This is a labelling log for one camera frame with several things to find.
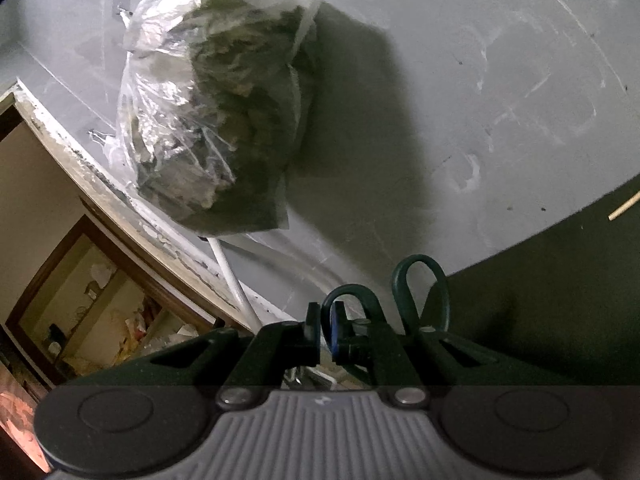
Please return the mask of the plain wooden chopstick long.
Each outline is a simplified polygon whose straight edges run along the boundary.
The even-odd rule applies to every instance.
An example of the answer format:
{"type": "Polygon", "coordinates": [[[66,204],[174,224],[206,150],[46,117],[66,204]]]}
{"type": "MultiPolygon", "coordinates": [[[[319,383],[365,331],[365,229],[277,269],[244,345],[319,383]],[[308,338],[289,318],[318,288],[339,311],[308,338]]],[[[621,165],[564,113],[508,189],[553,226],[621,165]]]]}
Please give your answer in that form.
{"type": "Polygon", "coordinates": [[[620,218],[622,214],[624,214],[626,211],[628,211],[631,207],[633,207],[635,204],[638,204],[639,202],[640,202],[640,192],[634,193],[634,195],[631,196],[629,200],[626,200],[625,203],[622,203],[619,207],[617,207],[614,211],[612,211],[608,215],[608,220],[614,221],[615,219],[620,218]]]}

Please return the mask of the clear bag of greens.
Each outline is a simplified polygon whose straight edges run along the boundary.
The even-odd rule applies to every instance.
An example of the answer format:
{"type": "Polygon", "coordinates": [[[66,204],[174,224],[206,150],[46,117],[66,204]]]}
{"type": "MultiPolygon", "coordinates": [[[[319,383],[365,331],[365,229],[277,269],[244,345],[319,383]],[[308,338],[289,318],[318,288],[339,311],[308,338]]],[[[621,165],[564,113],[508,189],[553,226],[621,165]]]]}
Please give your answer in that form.
{"type": "Polygon", "coordinates": [[[286,226],[318,10],[318,0],[141,0],[103,148],[111,173],[201,236],[286,226]]]}

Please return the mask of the dark green handled scissors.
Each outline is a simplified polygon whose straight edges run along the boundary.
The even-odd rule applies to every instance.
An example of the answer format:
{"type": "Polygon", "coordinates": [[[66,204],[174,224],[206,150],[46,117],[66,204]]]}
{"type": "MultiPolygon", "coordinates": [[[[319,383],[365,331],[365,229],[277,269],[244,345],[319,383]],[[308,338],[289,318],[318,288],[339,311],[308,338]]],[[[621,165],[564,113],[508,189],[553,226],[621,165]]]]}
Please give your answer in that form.
{"type": "MultiPolygon", "coordinates": [[[[449,330],[451,307],[448,280],[434,258],[415,254],[402,259],[393,270],[390,289],[406,334],[417,332],[423,327],[431,327],[440,332],[449,330]],[[422,312],[418,311],[408,283],[409,270],[417,263],[426,266],[435,278],[435,292],[427,293],[422,312]]],[[[386,322],[378,296],[367,286],[345,284],[331,290],[321,304],[320,326],[322,336],[334,358],[347,356],[347,348],[356,338],[355,331],[348,327],[348,324],[355,323],[355,320],[350,320],[346,315],[344,302],[341,301],[344,296],[355,298],[360,303],[365,321],[386,322]]]]}

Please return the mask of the brown wooden cabinet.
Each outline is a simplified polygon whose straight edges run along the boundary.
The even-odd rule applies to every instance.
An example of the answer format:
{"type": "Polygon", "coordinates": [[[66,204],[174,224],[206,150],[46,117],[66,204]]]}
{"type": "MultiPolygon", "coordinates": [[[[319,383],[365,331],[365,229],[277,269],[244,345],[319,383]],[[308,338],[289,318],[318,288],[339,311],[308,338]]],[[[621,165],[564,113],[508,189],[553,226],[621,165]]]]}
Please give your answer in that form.
{"type": "Polygon", "coordinates": [[[32,448],[91,479],[199,448],[243,335],[124,242],[15,108],[1,116],[1,325],[37,369],[32,448]]]}

